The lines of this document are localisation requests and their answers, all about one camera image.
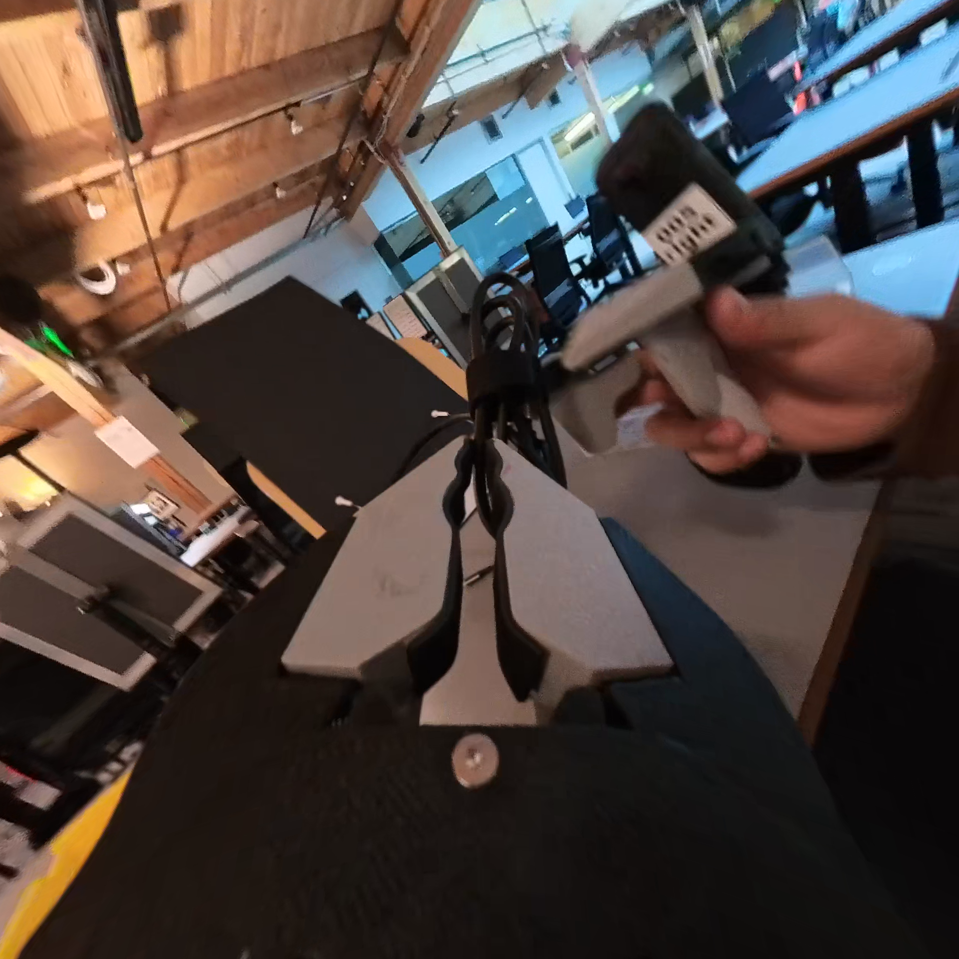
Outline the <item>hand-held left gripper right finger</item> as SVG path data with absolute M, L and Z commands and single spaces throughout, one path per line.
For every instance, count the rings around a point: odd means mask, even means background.
M 594 510 L 501 441 L 482 451 L 495 530 L 474 519 L 474 701 L 559 702 L 672 672 Z

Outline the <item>grey framed monitor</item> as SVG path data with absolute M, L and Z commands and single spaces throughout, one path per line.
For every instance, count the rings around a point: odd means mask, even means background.
M 122 690 L 156 663 L 100 619 L 81 614 L 75 597 L 18 567 L 2 569 L 1 638 Z
M 223 595 L 216 582 L 70 494 L 20 521 L 6 542 L 6 557 L 33 560 L 51 584 L 71 584 L 78 597 L 107 593 L 178 632 Z

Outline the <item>person's right forearm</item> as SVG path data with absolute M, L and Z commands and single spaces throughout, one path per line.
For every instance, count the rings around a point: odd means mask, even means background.
M 958 326 L 928 323 L 933 343 L 929 376 L 895 442 L 890 475 L 904 479 L 958 477 Z

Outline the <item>person's right hand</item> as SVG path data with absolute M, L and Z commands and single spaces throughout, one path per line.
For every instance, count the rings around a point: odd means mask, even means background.
M 637 354 L 641 383 L 626 404 L 657 407 L 647 436 L 713 478 L 755 471 L 773 455 L 900 450 L 933 412 L 941 375 L 950 375 L 955 328 L 849 296 L 748 297 L 721 287 L 707 298 L 705 318 L 770 438 L 732 417 L 693 414 L 648 350 Z

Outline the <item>yellow plastic bin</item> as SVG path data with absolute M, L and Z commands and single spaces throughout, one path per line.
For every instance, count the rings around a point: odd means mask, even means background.
M 109 785 L 36 853 L 25 870 L 2 883 L 1 956 L 16 958 L 78 877 L 113 818 L 132 771 Z

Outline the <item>black hanging light bar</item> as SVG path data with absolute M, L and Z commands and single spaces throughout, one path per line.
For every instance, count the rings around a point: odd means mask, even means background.
M 129 144 L 143 139 L 115 1 L 77 1 L 82 30 L 112 121 Z

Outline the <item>grey cabinet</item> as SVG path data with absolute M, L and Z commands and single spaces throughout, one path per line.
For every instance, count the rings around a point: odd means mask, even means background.
M 404 291 L 414 312 L 461 368 L 472 358 L 470 314 L 482 280 L 469 252 L 460 246 Z

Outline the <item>white paper sign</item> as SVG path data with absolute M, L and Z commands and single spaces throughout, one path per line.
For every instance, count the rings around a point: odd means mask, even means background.
M 160 456 L 160 449 L 126 417 L 116 416 L 94 429 L 94 436 L 132 469 Z

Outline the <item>black office chair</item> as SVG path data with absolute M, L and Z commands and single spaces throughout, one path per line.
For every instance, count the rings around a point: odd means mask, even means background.
M 534 292 L 545 311 L 543 331 L 563 340 L 577 317 L 591 305 L 581 282 L 573 275 L 566 246 L 557 225 L 538 231 L 525 242 Z
M 584 268 L 586 278 L 600 283 L 616 271 L 626 279 L 641 276 L 642 267 L 635 248 L 608 200 L 594 193 L 586 199 L 586 207 L 593 249 L 593 257 Z

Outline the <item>black board with wooden edge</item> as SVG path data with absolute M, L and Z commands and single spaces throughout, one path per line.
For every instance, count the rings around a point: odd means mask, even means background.
M 456 388 L 393 340 L 292 277 L 154 348 L 150 384 L 257 468 L 324 532 L 366 505 L 412 464 L 471 432 Z M 449 412 L 431 418 L 431 410 Z

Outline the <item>long grey table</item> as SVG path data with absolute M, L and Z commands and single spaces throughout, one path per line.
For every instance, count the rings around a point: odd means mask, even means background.
M 793 122 L 739 175 L 738 186 L 770 201 L 826 181 L 838 246 L 857 252 L 877 241 L 860 165 L 905 141 L 917 228 L 936 225 L 945 206 L 932 126 L 957 99 L 957 57 L 946 66 L 900 63 Z

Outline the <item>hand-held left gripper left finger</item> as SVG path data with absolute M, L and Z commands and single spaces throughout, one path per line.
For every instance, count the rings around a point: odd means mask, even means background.
M 472 442 L 455 440 L 363 507 L 284 651 L 290 674 L 432 688 L 462 614 Z

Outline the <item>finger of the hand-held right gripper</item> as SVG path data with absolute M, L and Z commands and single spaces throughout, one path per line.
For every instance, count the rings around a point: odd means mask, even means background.
M 593 366 L 554 364 L 554 420 L 587 455 L 653 446 L 649 420 L 660 403 L 642 403 L 646 372 L 637 351 L 621 351 Z
M 572 325 L 560 354 L 569 372 L 585 370 L 697 303 L 704 288 L 691 266 L 673 266 L 627 284 Z

